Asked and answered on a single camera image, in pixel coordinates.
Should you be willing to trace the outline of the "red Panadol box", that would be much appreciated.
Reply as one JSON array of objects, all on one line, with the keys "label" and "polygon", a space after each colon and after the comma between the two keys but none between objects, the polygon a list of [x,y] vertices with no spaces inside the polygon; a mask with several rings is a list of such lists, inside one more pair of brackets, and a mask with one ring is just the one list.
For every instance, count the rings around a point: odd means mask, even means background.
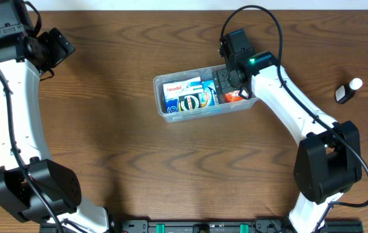
[{"label": "red Panadol box", "polygon": [[248,93],[245,90],[236,90],[229,93],[224,93],[223,98],[226,103],[238,102],[249,99]]}]

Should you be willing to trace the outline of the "blue Kool Fever box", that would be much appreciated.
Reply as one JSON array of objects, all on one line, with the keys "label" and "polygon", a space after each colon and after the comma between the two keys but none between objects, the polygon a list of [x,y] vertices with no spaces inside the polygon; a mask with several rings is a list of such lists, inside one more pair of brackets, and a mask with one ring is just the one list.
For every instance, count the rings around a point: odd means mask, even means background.
[{"label": "blue Kool Fever box", "polygon": [[[197,93],[199,94],[199,98],[200,98],[200,108],[219,105],[220,102],[219,102],[213,81],[212,80],[207,80],[207,81],[201,80],[201,82],[202,82],[203,90],[201,93]],[[167,113],[175,113],[175,112],[180,111],[179,98],[171,99],[171,100],[164,99],[164,101],[165,101],[165,107],[166,107]]]}]

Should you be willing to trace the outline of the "green round-logo box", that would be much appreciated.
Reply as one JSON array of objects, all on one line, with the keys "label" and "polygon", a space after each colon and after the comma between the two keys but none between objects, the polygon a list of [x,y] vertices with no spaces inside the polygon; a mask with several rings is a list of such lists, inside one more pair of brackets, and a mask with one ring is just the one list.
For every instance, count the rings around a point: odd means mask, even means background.
[{"label": "green round-logo box", "polygon": [[180,111],[189,111],[200,108],[199,94],[187,94],[179,97]]}]

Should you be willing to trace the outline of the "clear plastic container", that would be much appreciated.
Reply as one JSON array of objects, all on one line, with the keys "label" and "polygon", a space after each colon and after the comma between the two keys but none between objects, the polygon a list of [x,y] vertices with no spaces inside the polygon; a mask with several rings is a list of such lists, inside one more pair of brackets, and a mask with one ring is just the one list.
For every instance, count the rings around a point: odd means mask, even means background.
[{"label": "clear plastic container", "polygon": [[194,109],[189,111],[179,111],[175,113],[167,113],[164,101],[163,85],[165,83],[184,81],[190,78],[200,76],[202,81],[212,80],[212,72],[219,69],[225,69],[225,65],[218,65],[213,67],[205,67],[201,69],[194,69],[190,71],[176,72],[171,74],[164,74],[155,77],[153,80],[155,100],[157,102],[158,113],[164,118],[166,122],[178,122],[182,120],[191,120],[194,118],[209,117],[212,115],[219,115],[224,113],[231,113],[234,111],[241,111],[250,109],[258,98],[251,97],[248,100],[241,100],[238,102],[226,103],[223,96],[217,95],[220,104],[210,107],[204,107],[200,109]]}]

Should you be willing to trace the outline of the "white blue Panadol box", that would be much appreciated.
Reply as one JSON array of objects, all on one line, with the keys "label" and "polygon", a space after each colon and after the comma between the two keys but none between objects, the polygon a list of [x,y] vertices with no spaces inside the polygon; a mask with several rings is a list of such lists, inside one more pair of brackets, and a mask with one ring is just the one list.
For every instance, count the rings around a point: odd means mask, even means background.
[{"label": "white blue Panadol box", "polygon": [[178,99],[187,94],[201,93],[203,90],[200,76],[184,81],[165,83],[163,85],[164,98],[166,100]]}]

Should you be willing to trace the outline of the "dark syrup bottle white cap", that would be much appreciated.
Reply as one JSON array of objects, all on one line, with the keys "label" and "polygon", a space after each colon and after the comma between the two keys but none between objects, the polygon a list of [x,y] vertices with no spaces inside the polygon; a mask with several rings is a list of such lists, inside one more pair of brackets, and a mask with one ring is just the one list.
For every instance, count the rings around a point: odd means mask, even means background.
[{"label": "dark syrup bottle white cap", "polygon": [[341,85],[335,91],[335,100],[338,104],[344,104],[348,102],[363,85],[363,81],[360,78],[352,79],[348,84]]}]

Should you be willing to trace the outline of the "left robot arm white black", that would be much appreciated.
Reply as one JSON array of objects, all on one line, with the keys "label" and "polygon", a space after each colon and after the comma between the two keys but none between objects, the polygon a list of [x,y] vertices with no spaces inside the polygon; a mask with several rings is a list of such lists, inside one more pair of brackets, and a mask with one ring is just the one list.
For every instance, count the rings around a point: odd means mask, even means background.
[{"label": "left robot arm white black", "polygon": [[107,210],[82,196],[76,174],[54,162],[43,133],[41,77],[73,52],[56,28],[0,28],[0,207],[42,232],[112,232]]}]

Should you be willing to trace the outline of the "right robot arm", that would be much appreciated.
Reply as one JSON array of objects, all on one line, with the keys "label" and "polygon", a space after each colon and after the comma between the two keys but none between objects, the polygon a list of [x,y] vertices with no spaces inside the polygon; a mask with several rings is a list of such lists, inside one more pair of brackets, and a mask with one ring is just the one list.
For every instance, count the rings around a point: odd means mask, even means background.
[{"label": "right robot arm", "polygon": [[215,77],[222,93],[262,100],[298,145],[294,180],[300,195],[288,215],[293,232],[315,232],[330,209],[362,178],[360,136],[314,105],[291,81],[271,52],[220,52],[226,67]]}]

